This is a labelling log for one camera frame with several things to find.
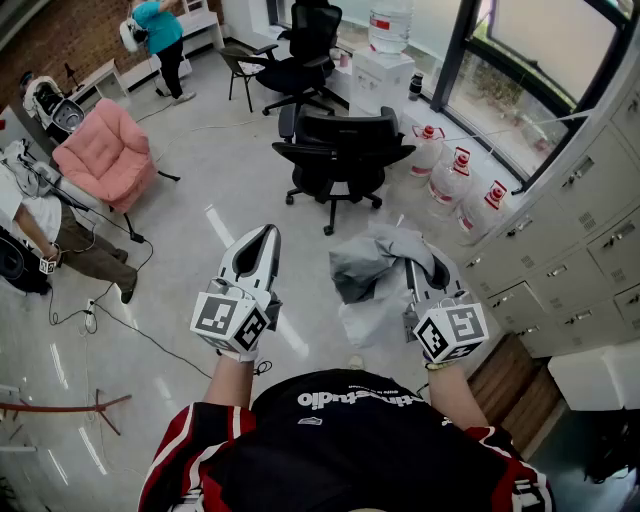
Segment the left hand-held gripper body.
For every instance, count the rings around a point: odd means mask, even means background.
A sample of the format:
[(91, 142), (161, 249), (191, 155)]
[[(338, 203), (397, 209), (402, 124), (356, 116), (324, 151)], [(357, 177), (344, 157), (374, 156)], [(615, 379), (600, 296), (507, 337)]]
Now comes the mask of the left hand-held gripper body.
[(260, 337), (277, 327), (282, 302), (256, 289), (252, 275), (211, 280), (196, 300), (190, 330), (212, 347), (231, 354), (254, 354)]

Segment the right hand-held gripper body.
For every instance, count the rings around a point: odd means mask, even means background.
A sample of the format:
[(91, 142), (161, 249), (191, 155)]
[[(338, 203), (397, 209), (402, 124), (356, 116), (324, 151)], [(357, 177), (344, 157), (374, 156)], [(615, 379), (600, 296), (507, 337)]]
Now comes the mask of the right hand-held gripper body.
[(434, 364), (465, 358), (489, 340), (482, 306), (468, 289), (455, 295), (441, 295), (428, 284), (425, 272), (425, 299), (414, 300), (403, 313), (407, 342), (416, 341), (426, 359)]

